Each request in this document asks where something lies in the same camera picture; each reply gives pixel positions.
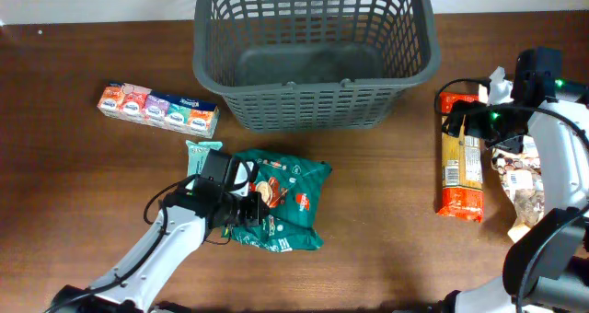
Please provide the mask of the colourful tissue multipack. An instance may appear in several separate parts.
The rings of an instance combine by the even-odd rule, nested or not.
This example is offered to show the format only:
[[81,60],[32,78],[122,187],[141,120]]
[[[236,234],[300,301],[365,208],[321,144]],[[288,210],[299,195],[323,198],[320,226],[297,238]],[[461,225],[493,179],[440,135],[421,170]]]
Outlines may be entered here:
[[203,138],[214,136],[220,117],[215,103],[119,82],[106,85],[97,108],[111,118]]

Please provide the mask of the green coffee bag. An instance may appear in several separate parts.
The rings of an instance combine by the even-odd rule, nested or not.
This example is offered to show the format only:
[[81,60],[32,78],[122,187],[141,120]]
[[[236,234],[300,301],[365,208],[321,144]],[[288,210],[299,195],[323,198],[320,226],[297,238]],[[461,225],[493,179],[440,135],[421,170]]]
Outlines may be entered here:
[[259,166],[250,188],[260,193],[270,214],[258,226],[234,226],[223,236],[271,252],[320,249],[323,240],[314,223],[330,164],[259,149],[237,156]]

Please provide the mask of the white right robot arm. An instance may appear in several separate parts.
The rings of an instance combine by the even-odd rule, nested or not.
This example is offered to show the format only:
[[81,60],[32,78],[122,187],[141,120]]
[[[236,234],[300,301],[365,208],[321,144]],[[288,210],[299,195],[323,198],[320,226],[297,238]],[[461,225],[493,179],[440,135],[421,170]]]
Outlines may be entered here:
[[442,131],[460,129],[497,145],[528,135],[537,147],[545,215],[509,249],[502,275],[478,288],[446,296],[444,312],[559,312],[588,309],[588,87],[562,75],[562,52],[537,47],[521,52],[508,99],[433,106]]

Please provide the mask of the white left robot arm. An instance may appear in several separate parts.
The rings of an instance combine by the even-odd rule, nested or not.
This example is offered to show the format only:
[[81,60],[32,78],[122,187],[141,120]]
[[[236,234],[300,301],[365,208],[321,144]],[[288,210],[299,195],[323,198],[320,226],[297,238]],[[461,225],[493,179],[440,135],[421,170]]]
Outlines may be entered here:
[[193,176],[156,194],[158,217],[135,246],[109,272],[85,289],[67,285],[49,312],[147,312],[179,265],[221,226],[257,226],[270,208],[257,191],[237,195],[224,189],[209,198],[189,188]]

